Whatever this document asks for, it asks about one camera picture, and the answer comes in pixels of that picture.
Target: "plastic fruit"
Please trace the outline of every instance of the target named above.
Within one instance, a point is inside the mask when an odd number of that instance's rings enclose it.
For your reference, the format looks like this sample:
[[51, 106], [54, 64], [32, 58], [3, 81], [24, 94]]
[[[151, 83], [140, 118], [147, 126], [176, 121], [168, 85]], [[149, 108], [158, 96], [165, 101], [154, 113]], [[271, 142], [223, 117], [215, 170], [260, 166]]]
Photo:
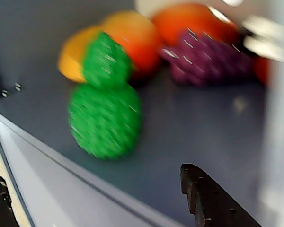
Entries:
[[266, 86], [268, 82], [269, 59], [256, 56], [253, 59], [253, 69], [256, 77]]
[[215, 40], [236, 43], [239, 30], [227, 17], [213, 7], [198, 3], [169, 6], [152, 19], [164, 43], [176, 46], [178, 38], [190, 29], [197, 36], [208, 34]]
[[79, 85], [69, 106], [71, 134], [90, 155], [116, 159], [131, 152], [141, 128], [141, 103], [129, 85], [94, 89]]
[[146, 17], [134, 11], [113, 14], [102, 23], [102, 29], [122, 45], [142, 77], [156, 69], [161, 39], [156, 27]]
[[58, 61], [58, 69], [68, 79], [86, 83], [82, 74], [82, 60], [88, 44], [97, 36], [99, 26], [91, 26], [72, 35], [63, 45]]
[[247, 80], [252, 75], [252, 61], [246, 54], [206, 35], [185, 34], [178, 48], [165, 47], [160, 54], [171, 63], [172, 77], [181, 84], [218, 85]]
[[100, 89], [126, 84], [132, 65], [121, 45], [100, 32], [86, 49], [83, 75], [90, 85]]

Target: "screw hole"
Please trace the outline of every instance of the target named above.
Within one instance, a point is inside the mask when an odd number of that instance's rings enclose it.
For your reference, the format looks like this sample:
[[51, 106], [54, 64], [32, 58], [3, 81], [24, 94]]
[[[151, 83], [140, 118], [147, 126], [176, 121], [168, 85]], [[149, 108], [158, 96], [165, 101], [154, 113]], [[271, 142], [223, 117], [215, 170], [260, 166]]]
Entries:
[[229, 210], [229, 212], [232, 213], [232, 214], [235, 214], [237, 211], [236, 211], [236, 209], [231, 208], [231, 209]]

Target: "gray shelf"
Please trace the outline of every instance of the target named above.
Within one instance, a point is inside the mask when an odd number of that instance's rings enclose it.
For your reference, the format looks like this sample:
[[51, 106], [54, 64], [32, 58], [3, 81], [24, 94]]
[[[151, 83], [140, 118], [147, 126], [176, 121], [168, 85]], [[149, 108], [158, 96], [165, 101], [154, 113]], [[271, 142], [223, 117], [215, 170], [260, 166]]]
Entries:
[[74, 84], [53, 64], [20, 81], [0, 100], [0, 113], [80, 166], [174, 220], [192, 216], [180, 191], [179, 168], [194, 163], [255, 215], [265, 90], [258, 83], [178, 87], [167, 69], [138, 89], [143, 131], [137, 149], [119, 161], [97, 160], [70, 134], [67, 106]]

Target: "green toy fruit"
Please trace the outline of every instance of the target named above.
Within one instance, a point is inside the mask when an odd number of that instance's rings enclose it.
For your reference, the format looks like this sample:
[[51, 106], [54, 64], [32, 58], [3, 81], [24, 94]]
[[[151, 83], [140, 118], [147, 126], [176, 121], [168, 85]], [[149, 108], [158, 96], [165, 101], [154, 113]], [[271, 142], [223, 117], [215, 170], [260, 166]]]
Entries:
[[101, 32], [88, 46], [82, 73], [90, 85], [103, 89], [124, 86], [131, 69], [123, 47]]
[[141, 128], [141, 103], [129, 85], [122, 89], [92, 89], [83, 84], [69, 106], [71, 134], [96, 158], [118, 158], [136, 145]]

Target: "purple grape bunch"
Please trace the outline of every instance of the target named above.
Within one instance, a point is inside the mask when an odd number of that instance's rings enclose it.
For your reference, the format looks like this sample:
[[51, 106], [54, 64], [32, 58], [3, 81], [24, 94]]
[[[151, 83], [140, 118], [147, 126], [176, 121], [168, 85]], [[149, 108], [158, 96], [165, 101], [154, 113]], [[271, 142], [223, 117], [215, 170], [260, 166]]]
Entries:
[[198, 87], [247, 80], [252, 75], [251, 59], [234, 45], [213, 40], [207, 34], [197, 37], [189, 30], [176, 48], [160, 51], [170, 63], [173, 79]]

